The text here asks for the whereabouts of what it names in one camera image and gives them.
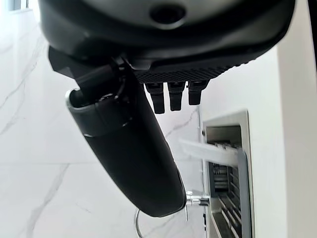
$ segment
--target gray marble vein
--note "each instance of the gray marble vein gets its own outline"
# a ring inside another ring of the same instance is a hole
[[[25,228],[26,238],[33,237],[35,225],[36,225],[37,221],[39,220],[41,214],[43,213],[44,209],[52,201],[52,199],[56,196],[58,189],[60,188],[60,186],[63,182],[64,176],[66,174],[68,167],[69,167],[69,164],[60,166],[59,173],[55,177],[48,193],[46,194],[46,196],[43,200],[43,203],[31,212],[31,216],[30,216],[29,220],[27,221],[26,228]]]
[[[171,221],[175,219],[175,214],[172,215],[167,221],[162,223],[161,225],[154,227],[152,230],[150,230],[147,234],[145,234],[143,237],[149,237],[151,234],[153,234],[155,231],[164,228],[167,224],[169,224]]]
[[[22,90],[22,95],[20,102],[13,113],[12,117],[9,119],[9,121],[4,125],[4,127],[0,130],[0,136],[6,133],[18,120],[18,114],[24,104],[25,100],[25,86],[26,86],[26,80],[29,78],[30,74],[33,72],[33,70],[36,68],[36,65],[38,63],[38,59],[41,55],[41,52],[43,51],[43,48],[45,47],[44,44],[44,38],[43,36],[40,36],[36,42],[34,51],[32,53],[31,59],[25,66],[22,75],[21,75],[21,82],[5,97],[4,101],[0,105],[0,110],[7,104],[9,99],[15,95],[20,89]]]
[[[186,127],[193,120],[194,114],[196,114],[198,112],[199,112],[199,108],[196,107],[195,110],[193,110],[193,112],[190,114],[189,119],[186,122],[182,123],[182,124],[174,126],[172,130],[170,130],[167,134],[165,134],[165,138],[168,138],[175,131]]]

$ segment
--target white marble surface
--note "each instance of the white marble surface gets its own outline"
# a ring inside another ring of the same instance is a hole
[[[0,237],[136,237],[135,207],[99,164],[68,113],[64,95],[76,87],[54,73],[48,44],[30,11],[0,19]],[[203,190],[201,161],[179,138],[199,139],[199,114],[188,106],[158,120],[187,190]],[[203,238],[202,208],[166,218],[140,215],[147,238]]]

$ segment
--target cable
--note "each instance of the cable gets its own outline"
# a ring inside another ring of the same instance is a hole
[[[135,227],[135,231],[137,232],[138,238],[143,238],[139,228],[139,214],[140,214],[140,209],[137,209],[135,212],[135,217],[134,217],[134,227]]]

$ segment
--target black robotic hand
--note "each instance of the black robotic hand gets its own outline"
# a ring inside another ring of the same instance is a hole
[[[39,0],[55,71],[80,90],[67,105],[122,192],[143,212],[182,209],[186,194],[155,113],[200,103],[209,81],[286,34],[295,0]]]

